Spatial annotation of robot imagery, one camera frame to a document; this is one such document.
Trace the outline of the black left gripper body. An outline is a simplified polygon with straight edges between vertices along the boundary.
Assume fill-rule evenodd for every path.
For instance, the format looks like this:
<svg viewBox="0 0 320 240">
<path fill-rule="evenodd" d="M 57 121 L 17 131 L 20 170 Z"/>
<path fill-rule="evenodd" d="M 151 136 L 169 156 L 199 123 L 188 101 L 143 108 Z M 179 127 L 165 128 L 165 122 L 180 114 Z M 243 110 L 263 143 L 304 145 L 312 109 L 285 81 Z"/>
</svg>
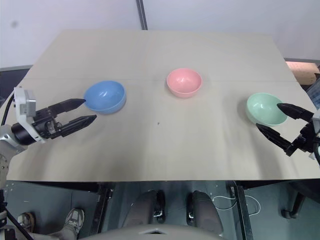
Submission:
<svg viewBox="0 0 320 240">
<path fill-rule="evenodd" d="M 43 139 L 55 139 L 61 136 L 62 124 L 55 118 L 60 114 L 54 106 L 35 112 L 32 126 Z"/>
</svg>

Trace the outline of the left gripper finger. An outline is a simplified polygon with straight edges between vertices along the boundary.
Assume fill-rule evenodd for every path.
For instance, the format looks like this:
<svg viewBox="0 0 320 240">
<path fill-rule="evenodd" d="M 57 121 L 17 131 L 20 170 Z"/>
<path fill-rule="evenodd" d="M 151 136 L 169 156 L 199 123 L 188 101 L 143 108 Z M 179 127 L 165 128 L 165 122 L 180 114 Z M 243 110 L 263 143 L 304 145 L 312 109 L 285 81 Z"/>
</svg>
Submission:
<svg viewBox="0 0 320 240">
<path fill-rule="evenodd" d="M 60 136 L 66 137 L 70 134 L 73 134 L 83 128 L 88 127 L 95 119 L 96 115 L 87 115 L 81 116 L 74 120 L 71 120 L 69 123 L 63 125 L 60 129 Z"/>
<path fill-rule="evenodd" d="M 82 98 L 70 98 L 48 107 L 53 115 L 59 115 L 77 109 L 85 102 Z"/>
</svg>

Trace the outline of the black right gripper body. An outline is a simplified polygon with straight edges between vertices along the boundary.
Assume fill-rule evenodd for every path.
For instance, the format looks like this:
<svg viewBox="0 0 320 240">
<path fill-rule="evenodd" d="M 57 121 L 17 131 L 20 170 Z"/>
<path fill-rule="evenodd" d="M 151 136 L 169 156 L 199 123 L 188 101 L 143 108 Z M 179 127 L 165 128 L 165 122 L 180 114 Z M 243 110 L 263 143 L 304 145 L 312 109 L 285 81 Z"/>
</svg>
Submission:
<svg viewBox="0 0 320 240">
<path fill-rule="evenodd" d="M 297 149 L 303 152 L 313 152 L 313 142 L 316 136 L 314 124 L 312 121 L 313 114 L 307 114 L 301 119 L 305 120 L 307 124 L 299 131 L 299 135 L 284 151 L 286 155 L 291 156 Z"/>
</svg>

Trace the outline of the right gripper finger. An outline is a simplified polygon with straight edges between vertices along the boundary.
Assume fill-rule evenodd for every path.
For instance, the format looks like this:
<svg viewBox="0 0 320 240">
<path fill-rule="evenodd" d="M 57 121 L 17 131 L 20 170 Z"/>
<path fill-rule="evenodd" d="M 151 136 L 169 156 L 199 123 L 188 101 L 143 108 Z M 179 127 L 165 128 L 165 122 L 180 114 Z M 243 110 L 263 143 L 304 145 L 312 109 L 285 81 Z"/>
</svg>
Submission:
<svg viewBox="0 0 320 240">
<path fill-rule="evenodd" d="M 278 103 L 277 107 L 292 119 L 302 119 L 306 122 L 312 120 L 314 113 L 290 103 Z"/>
<path fill-rule="evenodd" d="M 280 133 L 275 131 L 269 126 L 256 123 L 255 124 L 258 130 L 273 144 L 280 147 L 282 150 L 286 150 L 291 146 L 291 142 L 281 137 Z"/>
</svg>

